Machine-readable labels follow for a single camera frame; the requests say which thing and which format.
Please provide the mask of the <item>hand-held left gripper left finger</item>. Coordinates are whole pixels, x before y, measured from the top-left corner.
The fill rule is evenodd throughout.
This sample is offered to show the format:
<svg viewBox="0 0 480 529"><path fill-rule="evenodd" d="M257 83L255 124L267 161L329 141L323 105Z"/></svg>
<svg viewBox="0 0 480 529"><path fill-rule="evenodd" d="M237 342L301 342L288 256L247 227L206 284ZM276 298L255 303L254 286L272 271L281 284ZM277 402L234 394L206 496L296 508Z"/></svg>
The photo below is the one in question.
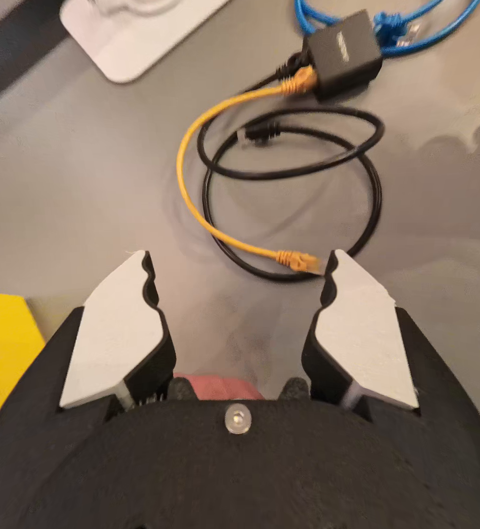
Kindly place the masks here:
<svg viewBox="0 0 480 529"><path fill-rule="evenodd" d="M113 395L128 410L166 393L177 358L158 303L151 255L136 251L84 303L61 408Z"/></svg>

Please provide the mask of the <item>black network switch box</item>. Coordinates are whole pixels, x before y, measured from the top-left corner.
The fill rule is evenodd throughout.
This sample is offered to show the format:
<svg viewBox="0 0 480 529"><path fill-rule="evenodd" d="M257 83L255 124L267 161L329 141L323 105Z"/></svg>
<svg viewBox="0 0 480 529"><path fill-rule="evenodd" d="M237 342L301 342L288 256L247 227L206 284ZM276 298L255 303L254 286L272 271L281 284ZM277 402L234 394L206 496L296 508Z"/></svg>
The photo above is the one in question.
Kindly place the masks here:
<svg viewBox="0 0 480 529"><path fill-rule="evenodd" d="M383 56L366 10L305 36L303 50L316 70L318 102L364 88L379 74Z"/></svg>

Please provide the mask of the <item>white monitor stand base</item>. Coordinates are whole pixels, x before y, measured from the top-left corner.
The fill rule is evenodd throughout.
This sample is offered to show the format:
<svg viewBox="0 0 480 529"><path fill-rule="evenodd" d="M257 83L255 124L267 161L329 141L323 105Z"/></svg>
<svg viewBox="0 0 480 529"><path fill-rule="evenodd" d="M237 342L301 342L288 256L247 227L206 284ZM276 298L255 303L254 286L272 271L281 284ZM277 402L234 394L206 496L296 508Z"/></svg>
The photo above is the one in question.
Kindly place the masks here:
<svg viewBox="0 0 480 529"><path fill-rule="evenodd" d="M142 76L228 1L64 1L59 18L112 83Z"/></svg>

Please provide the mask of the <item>pink object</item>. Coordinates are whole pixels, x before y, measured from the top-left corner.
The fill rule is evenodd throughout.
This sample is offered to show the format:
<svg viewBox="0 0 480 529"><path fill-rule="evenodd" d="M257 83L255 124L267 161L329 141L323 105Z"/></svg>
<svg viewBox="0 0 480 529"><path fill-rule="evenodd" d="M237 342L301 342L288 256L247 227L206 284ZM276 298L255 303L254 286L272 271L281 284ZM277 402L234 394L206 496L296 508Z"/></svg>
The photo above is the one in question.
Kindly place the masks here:
<svg viewBox="0 0 480 529"><path fill-rule="evenodd" d="M174 377L187 379L199 400L265 400L253 384L243 379L181 373Z"/></svg>

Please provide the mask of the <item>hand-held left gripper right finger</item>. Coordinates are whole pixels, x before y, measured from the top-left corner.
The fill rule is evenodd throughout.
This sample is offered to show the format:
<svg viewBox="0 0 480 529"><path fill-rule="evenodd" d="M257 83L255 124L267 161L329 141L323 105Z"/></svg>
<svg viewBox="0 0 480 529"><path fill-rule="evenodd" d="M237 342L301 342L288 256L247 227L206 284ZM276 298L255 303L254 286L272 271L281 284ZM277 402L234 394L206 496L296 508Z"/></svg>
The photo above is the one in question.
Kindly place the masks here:
<svg viewBox="0 0 480 529"><path fill-rule="evenodd" d="M396 303L346 252L332 251L302 350L314 401L354 409L363 397L419 408Z"/></svg>

